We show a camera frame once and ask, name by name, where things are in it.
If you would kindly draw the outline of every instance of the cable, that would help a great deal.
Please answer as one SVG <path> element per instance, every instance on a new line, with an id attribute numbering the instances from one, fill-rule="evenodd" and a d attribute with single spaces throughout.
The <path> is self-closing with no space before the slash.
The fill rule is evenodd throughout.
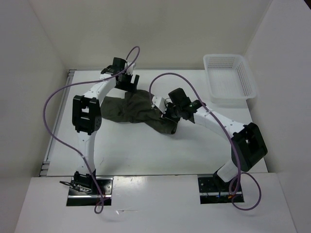
<path id="1" fill-rule="evenodd" d="M 240 188 L 240 185 L 241 185 L 241 173 L 242 173 L 242 172 L 241 172 L 241 163 L 240 163 L 240 160 L 239 160 L 239 156 L 238 156 L 237 149 L 235 148 L 235 146 L 234 146 L 234 144 L 233 144 L 233 141 L 231 140 L 231 137 L 230 137 L 229 133 L 227 132 L 227 130 L 225 129 L 225 127 L 223 126 L 223 124 L 221 123 L 221 121 L 215 116 L 215 114 L 213 114 L 212 111 L 210 111 L 210 110 L 205 106 L 205 104 L 204 104 L 203 101 L 201 100 L 201 98 L 200 98 L 198 92 L 195 90 L 195 88 L 193 87 L 193 85 L 192 85 L 185 77 L 181 76 L 180 74 L 171 73 L 171 72 L 160 74 L 160 75 L 156 76 L 156 77 L 152 80 L 152 82 L 150 83 L 150 86 L 149 86 L 149 98 L 150 98 L 150 103 L 151 103 L 151 105 L 152 105 L 151 87 L 152 87 L 153 83 L 154 83 L 158 78 L 160 78 L 160 77 L 162 77 L 162 76 L 165 76 L 165 75 L 174 75 L 174 76 L 177 76 L 177 77 L 183 79 L 186 83 L 188 83 L 188 85 L 191 87 L 191 89 L 192 89 L 193 92 L 195 93 L 196 97 L 197 97 L 198 100 L 200 101 L 201 105 L 204 107 L 204 109 L 205 109 L 208 113 L 210 113 L 210 114 L 212 115 L 212 117 L 217 121 L 217 123 L 219 124 L 219 126 L 222 128 L 222 130 L 223 130 L 224 133 L 226 134 L 226 136 L 227 136 L 227 138 L 228 138 L 228 140 L 229 140 L 229 142 L 230 142 L 230 144 L 231 144 L 231 148 L 232 148 L 233 153 L 234 153 L 234 155 L 235 155 L 235 158 L 236 158 L 236 161 L 237 161 L 237 167 L 238 167 L 238 175 L 237 175 L 234 179 L 232 179 L 232 181 L 230 182 L 230 185 L 229 185 L 229 194 L 231 194 L 231 195 L 236 195 L 236 193 L 238 192 L 238 190 L 239 190 L 239 188 Z M 249 173 L 246 173 L 246 172 L 243 172 L 243 174 L 247 174 L 248 176 L 250 176 L 250 177 L 255 181 L 255 183 L 256 183 L 256 185 L 257 185 L 257 187 L 258 187 L 258 190 L 259 190 L 259 199 L 258 199 L 257 203 L 256 203 L 254 206 L 252 206 L 251 208 L 247 208 L 247 209 L 243 209 L 243 208 L 241 208 L 241 207 L 238 207 L 236 204 L 234 204 L 234 203 L 233 203 L 234 198 L 232 198 L 232 203 L 233 203 L 233 205 L 234 205 L 236 208 L 238 208 L 239 210 L 248 211 L 248 210 L 252 210 L 252 209 L 256 208 L 256 207 L 259 205 L 260 200 L 261 200 L 261 188 L 260 188 L 258 182 L 255 180 L 255 178 L 254 178 L 252 175 L 250 175 Z M 233 185 L 233 183 L 234 183 L 234 181 L 235 181 L 236 179 L 238 179 L 238 180 L 237 180 L 237 186 L 235 187 L 234 191 L 232 191 L 232 185 Z"/>
<path id="2" fill-rule="evenodd" d="M 168 99 L 171 99 L 171 98 L 170 98 L 170 97 L 168 97 L 168 98 L 166 98 L 166 99 L 164 100 L 165 107 L 167 107 L 167 106 L 168 106 L 168 104 L 166 104 L 166 100 L 168 100 Z"/>
<path id="3" fill-rule="evenodd" d="M 77 148 L 75 148 L 75 147 L 69 145 L 68 143 L 66 143 L 66 142 L 62 141 L 61 139 L 59 139 L 58 137 L 56 137 L 56 136 L 53 134 L 53 132 L 49 129 L 48 124 L 47 124 L 47 121 L 46 121 L 46 108 L 47 108 L 47 105 L 48 105 L 49 101 L 51 100 L 51 98 L 52 98 L 56 93 L 60 92 L 61 90 L 65 89 L 65 88 L 68 88 L 68 87 L 71 87 L 71 86 L 76 86 L 76 85 L 81 85 L 81 84 L 100 83 L 100 82 L 102 82 L 102 81 L 106 81 L 106 80 L 115 78 L 115 77 L 117 77 L 118 75 L 120 75 L 120 74 L 122 74 L 123 72 L 125 72 L 125 71 L 137 60 L 137 58 L 138 58 L 138 56 L 139 56 L 140 47 L 139 47 L 139 46 L 135 46 L 135 47 L 133 47 L 133 48 L 130 50 L 130 52 L 127 54 L 126 59 L 128 59 L 128 57 L 130 56 L 130 54 L 132 53 L 132 51 L 133 51 L 134 49 L 138 49 L 137 54 L 136 54 L 134 60 L 130 63 L 130 65 L 127 66 L 124 70 L 120 71 L 119 73 L 117 73 L 117 74 L 115 74 L 115 75 L 113 75 L 113 76 L 111 76 L 111 77 L 108 77 L 108 78 L 105 78 L 105 79 L 102 79 L 102 80 L 88 81 L 88 82 L 80 82 L 80 83 L 73 83 L 73 84 L 69 84 L 69 85 L 63 86 L 63 87 L 57 89 L 56 91 L 54 91 L 54 92 L 47 98 L 47 100 L 45 101 L 44 106 L 43 106 L 42 118 L 43 118 L 44 126 L 45 126 L 45 128 L 47 129 L 48 133 L 49 133 L 56 141 L 60 142 L 61 144 L 65 145 L 65 146 L 69 147 L 70 149 L 74 150 L 75 152 L 77 152 L 77 153 L 82 157 L 83 161 L 84 161 L 85 164 L 86 164 L 86 167 L 87 167 L 87 169 L 88 169 L 88 171 L 89 171 L 89 173 L 90 173 L 90 175 L 91 175 L 91 177 L 92 177 L 92 179 L 93 179 L 93 181 L 94 181 L 94 183 L 95 183 L 95 186 L 96 186 L 96 188 L 97 188 L 97 190 L 98 190 L 98 192 L 99 192 L 99 194 L 100 194 L 100 201 L 95 205 L 95 208 L 94 208 L 94 212 L 95 212 L 96 214 L 100 214 L 100 213 L 103 211 L 103 209 L 104 209 L 104 200 L 105 200 L 104 194 L 103 194 L 101 188 L 99 187 L 99 185 L 98 185 L 98 183 L 97 183 L 97 181 L 96 181 L 96 178 L 94 177 L 94 175 L 93 175 L 93 173 L 92 173 L 92 171 L 91 171 L 91 168 L 89 167 L 88 162 L 86 161 L 84 155 L 83 155 Z M 99 205 L 101 206 L 101 209 L 100 209 L 100 211 L 97 211 L 96 209 L 97 209 L 97 207 L 98 207 Z"/>

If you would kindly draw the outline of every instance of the green towel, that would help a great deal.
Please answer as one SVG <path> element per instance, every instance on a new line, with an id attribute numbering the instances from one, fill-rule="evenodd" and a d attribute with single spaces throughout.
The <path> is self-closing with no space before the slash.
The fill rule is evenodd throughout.
<path id="1" fill-rule="evenodd" d="M 101 105 L 101 113 L 104 119 L 118 123 L 144 122 L 159 133 L 174 134 L 177 129 L 177 123 L 161 118 L 160 110 L 151 108 L 149 92 L 145 90 L 126 92 L 124 99 L 106 96 Z"/>

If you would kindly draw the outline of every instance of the white plastic basket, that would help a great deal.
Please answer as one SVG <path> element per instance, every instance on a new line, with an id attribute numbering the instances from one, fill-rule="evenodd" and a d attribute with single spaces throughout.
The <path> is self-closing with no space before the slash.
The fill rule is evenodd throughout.
<path id="1" fill-rule="evenodd" d="M 203 61 L 212 102 L 230 104 L 256 96 L 253 74 L 241 55 L 208 54 Z"/>

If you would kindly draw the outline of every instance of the white table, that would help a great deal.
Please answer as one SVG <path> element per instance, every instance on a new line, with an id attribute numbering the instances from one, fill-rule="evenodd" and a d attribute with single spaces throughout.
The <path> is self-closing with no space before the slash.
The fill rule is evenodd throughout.
<path id="1" fill-rule="evenodd" d="M 262 200 L 253 211 L 231 203 L 200 204 L 196 175 L 115 177 L 111 206 L 100 215 L 93 206 L 66 207 L 69 177 L 32 178 L 15 233 L 295 233 L 277 175 L 254 174 Z M 258 190 L 242 176 L 245 203 Z"/>
<path id="2" fill-rule="evenodd" d="M 215 111 L 235 121 L 248 124 L 252 121 L 246 102 L 235 108 L 212 104 L 204 70 L 137 70 L 140 75 L 138 89 L 148 90 L 154 77 L 164 72 L 176 72 L 197 89 L 203 101 Z M 91 81 L 99 78 L 100 71 L 76 71 L 72 82 Z M 72 99 L 82 95 L 92 84 L 71 87 L 65 98 L 62 114 L 55 134 L 67 143 L 77 146 L 77 133 L 71 122 Z M 182 79 L 164 76 L 152 89 L 155 95 L 167 97 L 172 90 L 181 87 L 194 101 L 195 95 Z M 113 89 L 112 97 L 124 97 L 124 91 Z M 172 175 L 214 173 L 231 156 L 229 143 L 212 131 L 181 120 L 174 135 L 156 132 L 144 123 L 118 124 L 103 120 L 95 141 L 95 166 L 97 175 Z M 48 176 L 72 176 L 78 166 L 78 155 L 71 149 L 52 141 L 48 153 Z M 267 172 L 264 160 L 251 172 Z"/>

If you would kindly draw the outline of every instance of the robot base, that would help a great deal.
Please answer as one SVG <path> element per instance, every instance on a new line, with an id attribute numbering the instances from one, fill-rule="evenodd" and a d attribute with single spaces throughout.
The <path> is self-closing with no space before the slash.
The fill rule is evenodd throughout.
<path id="1" fill-rule="evenodd" d="M 229 194 L 229 183 L 221 190 L 215 185 L 213 175 L 198 175 L 201 204 L 231 203 L 232 196 Z M 242 188 L 239 188 L 234 202 L 244 202 Z"/>
<path id="2" fill-rule="evenodd" d="M 113 177 L 96 177 L 96 180 L 103 193 L 105 193 L 104 205 L 111 205 Z M 99 201 L 100 195 L 96 189 L 92 193 L 86 194 L 69 188 L 66 206 L 95 206 Z"/>

